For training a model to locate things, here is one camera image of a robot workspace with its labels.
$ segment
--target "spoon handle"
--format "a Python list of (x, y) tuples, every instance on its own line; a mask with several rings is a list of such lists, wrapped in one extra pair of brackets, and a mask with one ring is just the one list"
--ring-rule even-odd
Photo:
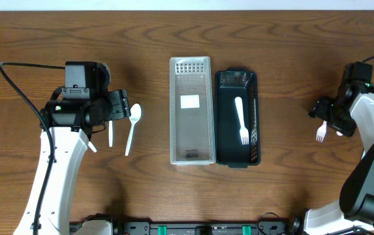
[(134, 124), (132, 124), (132, 127), (130, 128), (129, 139), (127, 140), (127, 145), (126, 145), (126, 156), (129, 156), (130, 146), (132, 145), (133, 129), (134, 129)]

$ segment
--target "spoon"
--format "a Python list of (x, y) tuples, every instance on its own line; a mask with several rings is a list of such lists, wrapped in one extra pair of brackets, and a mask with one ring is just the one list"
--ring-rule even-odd
[(129, 139), (127, 140), (127, 145), (126, 145), (126, 156), (129, 156), (129, 151), (130, 151), (130, 145), (132, 144), (132, 137), (133, 137), (133, 129), (134, 129), (134, 124), (140, 120), (140, 116), (142, 116), (142, 109), (140, 108), (139, 104), (134, 104), (132, 108), (130, 109), (130, 122), (132, 123), (132, 127), (130, 128), (130, 133), (129, 133)]

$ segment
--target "white wall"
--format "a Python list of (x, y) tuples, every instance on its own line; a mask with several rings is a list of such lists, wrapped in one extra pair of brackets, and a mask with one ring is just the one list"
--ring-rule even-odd
[(0, 0), (0, 10), (374, 10), (374, 0)]

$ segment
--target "fork handle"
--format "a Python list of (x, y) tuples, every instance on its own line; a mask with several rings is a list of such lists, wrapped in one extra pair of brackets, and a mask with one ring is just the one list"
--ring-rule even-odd
[(234, 103), (236, 104), (236, 110), (238, 111), (240, 127), (245, 127), (245, 120), (243, 119), (243, 103), (242, 103), (242, 98), (236, 97), (234, 99)]

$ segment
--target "wood grain surface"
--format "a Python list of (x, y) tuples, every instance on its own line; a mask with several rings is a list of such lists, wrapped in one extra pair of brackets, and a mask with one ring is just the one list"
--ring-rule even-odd
[[(246, 66), (258, 74), (259, 166), (173, 166), (169, 141), (169, 59), (208, 55), (212, 73)], [(94, 135), (82, 161), (71, 221), (95, 213), (153, 221), (256, 221), (289, 217), (339, 197), (360, 159), (359, 134), (330, 131), (307, 117), (320, 95), (335, 95), (343, 67), (374, 55), (374, 12), (0, 12), (0, 61), (107, 63), (110, 89), (142, 105), (131, 155), (128, 119)], [(63, 71), (7, 68), (42, 108)], [(0, 234), (18, 226), (39, 160), (39, 121), (0, 74)]]

